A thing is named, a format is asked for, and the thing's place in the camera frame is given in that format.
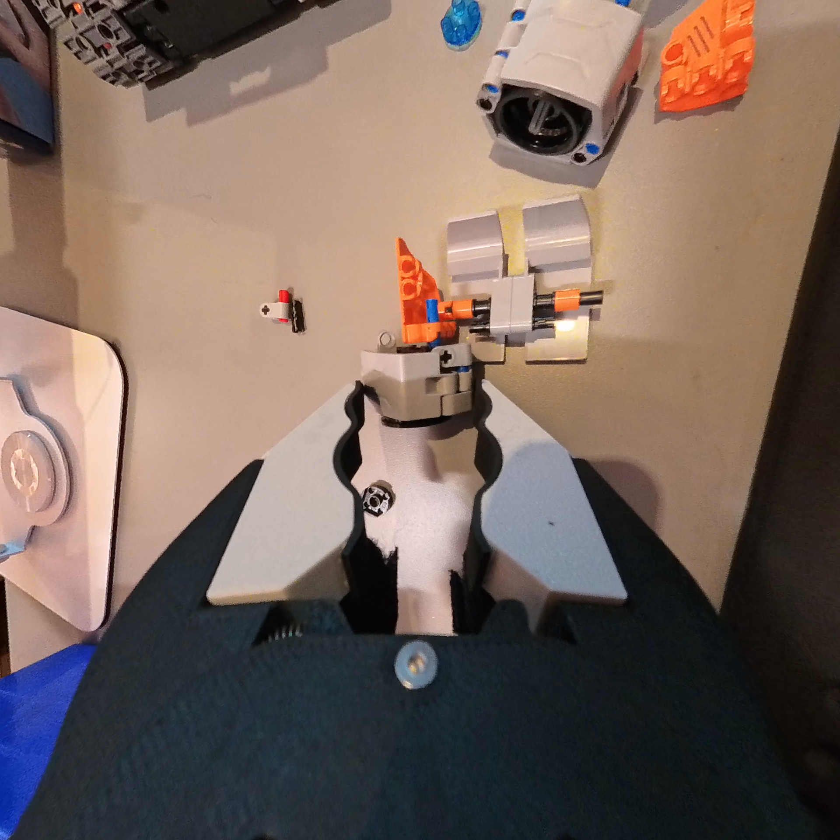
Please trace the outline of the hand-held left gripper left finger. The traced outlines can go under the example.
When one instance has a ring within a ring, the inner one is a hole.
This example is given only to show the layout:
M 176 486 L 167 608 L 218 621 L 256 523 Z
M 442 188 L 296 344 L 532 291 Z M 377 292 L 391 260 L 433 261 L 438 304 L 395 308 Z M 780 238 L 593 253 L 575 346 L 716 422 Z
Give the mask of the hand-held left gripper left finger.
M 396 629 L 396 555 L 369 539 L 352 478 L 364 394 L 345 386 L 264 457 L 206 592 L 215 605 L 326 600 L 352 629 Z

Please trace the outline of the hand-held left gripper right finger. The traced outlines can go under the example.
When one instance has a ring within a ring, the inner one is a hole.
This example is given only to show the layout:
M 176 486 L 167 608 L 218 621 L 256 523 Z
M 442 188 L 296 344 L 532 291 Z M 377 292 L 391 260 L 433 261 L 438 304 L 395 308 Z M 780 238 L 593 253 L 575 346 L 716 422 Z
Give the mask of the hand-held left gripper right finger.
M 517 601 L 537 632 L 558 602 L 622 605 L 627 592 L 568 451 L 487 380 L 476 391 L 476 493 L 453 626 L 477 633 Z

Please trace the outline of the grey orange brick wheel assembly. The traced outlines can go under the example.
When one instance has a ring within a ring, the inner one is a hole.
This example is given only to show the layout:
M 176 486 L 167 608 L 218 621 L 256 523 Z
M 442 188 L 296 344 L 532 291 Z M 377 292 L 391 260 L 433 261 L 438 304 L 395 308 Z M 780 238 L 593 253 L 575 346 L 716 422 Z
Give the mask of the grey orange brick wheel assembly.
M 408 248 L 395 242 L 400 341 L 383 332 L 361 355 L 361 379 L 384 420 L 436 422 L 473 406 L 474 363 L 501 363 L 508 347 L 526 362 L 582 362 L 591 310 L 592 230 L 580 196 L 522 209 L 526 269 L 508 271 L 495 211 L 447 225 L 449 296 Z

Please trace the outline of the blue bin with tag label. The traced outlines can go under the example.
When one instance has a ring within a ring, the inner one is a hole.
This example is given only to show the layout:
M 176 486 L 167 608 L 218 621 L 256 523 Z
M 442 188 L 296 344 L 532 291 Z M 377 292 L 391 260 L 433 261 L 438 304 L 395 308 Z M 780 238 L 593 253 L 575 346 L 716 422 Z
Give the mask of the blue bin with tag label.
M 2 839 L 32 800 L 94 651 L 72 645 L 1 680 Z

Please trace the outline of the small grey brick hinge assembly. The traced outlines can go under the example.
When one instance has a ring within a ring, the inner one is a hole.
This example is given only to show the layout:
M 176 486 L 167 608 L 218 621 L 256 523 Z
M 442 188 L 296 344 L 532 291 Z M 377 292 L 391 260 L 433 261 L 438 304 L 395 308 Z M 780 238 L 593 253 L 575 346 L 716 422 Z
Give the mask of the small grey brick hinge assembly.
M 549 167 L 606 150 L 643 58 L 644 2 L 516 2 L 476 104 L 493 151 Z

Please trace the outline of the small grey connector red pin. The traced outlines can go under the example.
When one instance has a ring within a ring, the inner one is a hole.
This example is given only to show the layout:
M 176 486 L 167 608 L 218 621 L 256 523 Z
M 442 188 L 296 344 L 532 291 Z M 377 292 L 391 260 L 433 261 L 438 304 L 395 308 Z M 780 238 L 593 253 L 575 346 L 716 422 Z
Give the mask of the small grey connector red pin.
M 264 319 L 287 324 L 294 329 L 293 324 L 296 320 L 295 307 L 295 299 L 292 291 L 289 288 L 282 288 L 279 289 L 275 300 L 264 302 L 259 306 L 259 314 Z

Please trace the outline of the white document stand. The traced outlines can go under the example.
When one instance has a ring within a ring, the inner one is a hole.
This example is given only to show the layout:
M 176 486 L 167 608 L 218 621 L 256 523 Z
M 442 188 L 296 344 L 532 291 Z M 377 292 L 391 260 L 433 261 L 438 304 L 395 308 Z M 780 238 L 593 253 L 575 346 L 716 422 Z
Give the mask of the white document stand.
M 109 604 L 124 391 L 106 341 L 1 309 L 1 573 L 85 633 Z

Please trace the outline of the orange curved brick piece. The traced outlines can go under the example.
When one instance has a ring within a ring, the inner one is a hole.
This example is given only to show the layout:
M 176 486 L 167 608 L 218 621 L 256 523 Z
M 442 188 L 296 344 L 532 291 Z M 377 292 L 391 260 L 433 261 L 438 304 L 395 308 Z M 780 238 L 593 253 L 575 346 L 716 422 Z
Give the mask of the orange curved brick piece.
M 706 1 L 673 30 L 660 62 L 658 108 L 686 112 L 741 96 L 753 66 L 754 1 Z

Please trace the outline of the grey orange tracked brick robot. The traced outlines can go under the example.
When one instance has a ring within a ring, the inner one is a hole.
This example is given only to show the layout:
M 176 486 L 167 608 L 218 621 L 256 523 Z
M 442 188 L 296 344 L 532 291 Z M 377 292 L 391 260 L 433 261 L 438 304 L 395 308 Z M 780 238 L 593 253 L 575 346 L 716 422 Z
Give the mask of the grey orange tracked brick robot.
M 162 85 L 331 1 L 34 1 L 59 43 L 114 87 Z

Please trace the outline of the small blue brick pin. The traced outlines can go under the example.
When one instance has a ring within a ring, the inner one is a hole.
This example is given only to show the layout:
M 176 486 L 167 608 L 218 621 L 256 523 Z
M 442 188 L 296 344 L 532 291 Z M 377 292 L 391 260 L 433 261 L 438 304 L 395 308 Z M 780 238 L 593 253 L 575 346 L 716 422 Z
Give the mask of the small blue brick pin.
M 448 48 L 457 51 L 467 49 L 475 42 L 482 27 L 479 2 L 451 1 L 439 24 Z

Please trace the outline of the dark blue toy box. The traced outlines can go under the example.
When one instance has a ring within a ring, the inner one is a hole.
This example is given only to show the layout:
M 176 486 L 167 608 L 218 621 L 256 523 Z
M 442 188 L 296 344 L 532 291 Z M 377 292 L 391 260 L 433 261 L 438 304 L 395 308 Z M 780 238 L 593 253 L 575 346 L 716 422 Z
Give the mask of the dark blue toy box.
M 56 108 L 49 28 L 31 2 L 1 2 L 2 143 L 53 154 Z

